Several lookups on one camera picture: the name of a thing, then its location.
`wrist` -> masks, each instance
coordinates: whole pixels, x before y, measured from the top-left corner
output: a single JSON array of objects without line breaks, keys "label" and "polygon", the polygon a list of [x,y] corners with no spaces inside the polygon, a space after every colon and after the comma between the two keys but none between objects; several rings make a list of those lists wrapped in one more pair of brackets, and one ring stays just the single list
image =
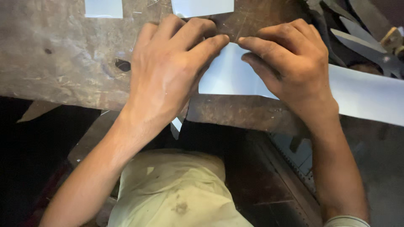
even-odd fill
[{"label": "wrist", "polygon": [[160,125],[141,119],[123,108],[100,142],[104,151],[119,153],[121,161],[131,159],[162,130]]},{"label": "wrist", "polygon": [[323,103],[317,101],[315,105],[307,106],[310,106],[310,111],[300,117],[313,135],[323,136],[330,130],[341,129],[339,107],[334,98]]}]

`shirt sleeve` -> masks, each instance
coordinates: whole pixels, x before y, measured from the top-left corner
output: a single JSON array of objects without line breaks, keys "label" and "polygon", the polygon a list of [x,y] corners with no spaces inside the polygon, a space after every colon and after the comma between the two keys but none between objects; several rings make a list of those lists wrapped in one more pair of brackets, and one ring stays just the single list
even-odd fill
[{"label": "shirt sleeve", "polygon": [[324,227],[370,227],[370,225],[360,218],[340,215],[329,219]]}]

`wooden workbench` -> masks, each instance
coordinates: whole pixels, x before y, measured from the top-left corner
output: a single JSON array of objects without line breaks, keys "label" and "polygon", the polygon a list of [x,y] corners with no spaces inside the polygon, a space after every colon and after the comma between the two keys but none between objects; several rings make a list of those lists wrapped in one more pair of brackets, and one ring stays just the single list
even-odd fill
[{"label": "wooden workbench", "polygon": [[[123,19],[85,18],[84,0],[0,2],[0,95],[121,110],[142,25],[172,13],[170,0],[122,0]],[[235,0],[235,11],[209,16],[230,41],[303,17],[302,0]],[[195,95],[188,120],[295,134],[301,122],[280,101]]]}]

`hand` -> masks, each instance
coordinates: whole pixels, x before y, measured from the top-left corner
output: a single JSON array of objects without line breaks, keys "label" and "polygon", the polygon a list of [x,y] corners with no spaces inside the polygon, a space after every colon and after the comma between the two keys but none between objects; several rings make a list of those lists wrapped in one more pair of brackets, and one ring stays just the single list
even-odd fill
[{"label": "hand", "polygon": [[238,42],[252,52],[242,60],[267,88],[311,130],[330,118],[338,119],[338,104],[328,82],[328,50],[315,27],[298,19],[263,28],[257,36]]},{"label": "hand", "polygon": [[229,43],[227,35],[215,35],[216,25],[207,19],[186,23],[169,15],[159,26],[145,24],[133,50],[128,116],[158,124],[159,130],[171,122]]}]

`fingernail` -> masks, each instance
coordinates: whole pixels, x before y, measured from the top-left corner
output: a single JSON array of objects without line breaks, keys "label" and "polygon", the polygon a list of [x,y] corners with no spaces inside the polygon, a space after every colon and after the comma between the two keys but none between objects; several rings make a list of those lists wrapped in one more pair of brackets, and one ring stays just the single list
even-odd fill
[{"label": "fingernail", "polygon": [[243,56],[241,56],[241,60],[243,61],[243,62],[245,62],[245,63],[248,63],[248,60],[247,60],[247,58],[243,55]]}]

